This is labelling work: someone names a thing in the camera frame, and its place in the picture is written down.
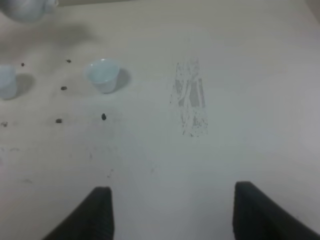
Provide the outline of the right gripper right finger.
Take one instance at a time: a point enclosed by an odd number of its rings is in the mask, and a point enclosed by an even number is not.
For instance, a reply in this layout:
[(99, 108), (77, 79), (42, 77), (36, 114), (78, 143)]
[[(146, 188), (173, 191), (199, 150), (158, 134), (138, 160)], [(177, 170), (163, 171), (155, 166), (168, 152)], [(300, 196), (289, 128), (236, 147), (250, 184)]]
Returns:
[(318, 240), (320, 235), (291, 216), (249, 181), (234, 188), (232, 229), (236, 240)]

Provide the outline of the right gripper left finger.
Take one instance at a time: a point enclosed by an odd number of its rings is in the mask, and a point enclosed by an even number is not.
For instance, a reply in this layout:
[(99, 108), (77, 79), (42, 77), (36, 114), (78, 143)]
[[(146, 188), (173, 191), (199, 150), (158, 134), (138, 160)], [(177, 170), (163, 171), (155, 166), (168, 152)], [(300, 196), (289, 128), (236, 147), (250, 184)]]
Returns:
[(45, 240), (112, 240), (115, 234), (112, 190), (96, 187)]

